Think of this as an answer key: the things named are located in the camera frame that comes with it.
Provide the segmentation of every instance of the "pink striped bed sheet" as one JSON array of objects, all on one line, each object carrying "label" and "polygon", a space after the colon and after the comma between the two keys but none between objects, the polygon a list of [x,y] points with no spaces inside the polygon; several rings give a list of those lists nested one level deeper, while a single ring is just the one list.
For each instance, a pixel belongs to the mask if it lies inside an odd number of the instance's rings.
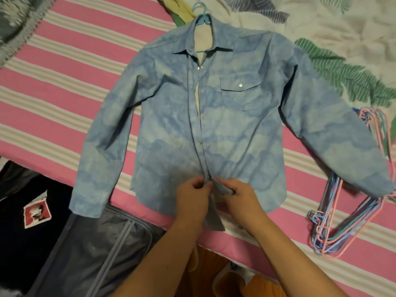
[{"label": "pink striped bed sheet", "polygon": [[[86,132],[107,92],[143,45],[175,27],[155,0],[57,0],[0,70],[0,155],[73,185]],[[137,108],[111,203],[167,228],[172,219],[139,204],[129,190],[139,123]],[[317,209],[327,177],[285,127],[283,140],[288,198],[270,218],[351,296],[394,297],[396,204],[387,202],[340,259],[314,254],[306,214]],[[344,190],[336,222],[363,199]],[[255,240],[219,209],[226,231],[204,230],[199,244],[275,278]]]}]

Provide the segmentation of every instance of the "forearm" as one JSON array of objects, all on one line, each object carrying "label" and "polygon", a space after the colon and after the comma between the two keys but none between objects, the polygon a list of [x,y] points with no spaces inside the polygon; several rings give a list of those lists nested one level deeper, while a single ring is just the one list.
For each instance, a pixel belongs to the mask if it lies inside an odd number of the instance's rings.
[{"label": "forearm", "polygon": [[200,232],[176,220],[112,297],[174,297]]},{"label": "forearm", "polygon": [[270,261],[288,297],[347,297],[266,215],[252,235]]}]

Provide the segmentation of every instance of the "shirt chest pocket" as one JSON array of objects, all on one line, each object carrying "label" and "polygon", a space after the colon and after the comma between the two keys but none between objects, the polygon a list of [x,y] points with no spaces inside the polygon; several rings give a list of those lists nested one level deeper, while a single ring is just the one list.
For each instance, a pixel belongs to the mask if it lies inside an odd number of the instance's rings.
[{"label": "shirt chest pocket", "polygon": [[234,74],[220,76],[224,106],[235,110],[260,109],[262,105],[259,74]]}]

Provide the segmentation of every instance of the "blue plastic hanger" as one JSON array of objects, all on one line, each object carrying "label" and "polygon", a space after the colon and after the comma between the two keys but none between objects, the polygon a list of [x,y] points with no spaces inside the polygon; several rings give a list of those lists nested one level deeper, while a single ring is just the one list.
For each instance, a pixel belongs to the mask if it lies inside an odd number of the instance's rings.
[{"label": "blue plastic hanger", "polygon": [[198,20],[196,23],[196,26],[203,25],[204,23],[207,25],[210,25],[210,20],[208,19],[207,15],[206,15],[206,5],[204,2],[195,3],[194,6],[192,7],[191,11],[194,11],[198,5],[201,5],[204,8],[204,13],[202,14],[202,21]]}]

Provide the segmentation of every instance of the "shirt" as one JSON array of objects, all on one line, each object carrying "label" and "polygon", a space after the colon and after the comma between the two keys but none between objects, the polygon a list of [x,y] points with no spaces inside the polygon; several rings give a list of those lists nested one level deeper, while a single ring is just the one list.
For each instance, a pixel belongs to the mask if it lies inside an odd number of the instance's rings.
[{"label": "shirt", "polygon": [[[210,16],[213,44],[199,62],[198,19],[141,49],[105,98],[84,142],[74,213],[103,212],[124,162],[133,108],[141,103],[131,189],[162,214],[175,214],[176,187],[196,175],[235,177],[252,185],[266,212],[279,207],[286,199],[282,120],[363,193],[378,198],[394,190],[364,122],[302,49],[278,33],[234,28]],[[205,221],[224,230],[213,197]]]}]

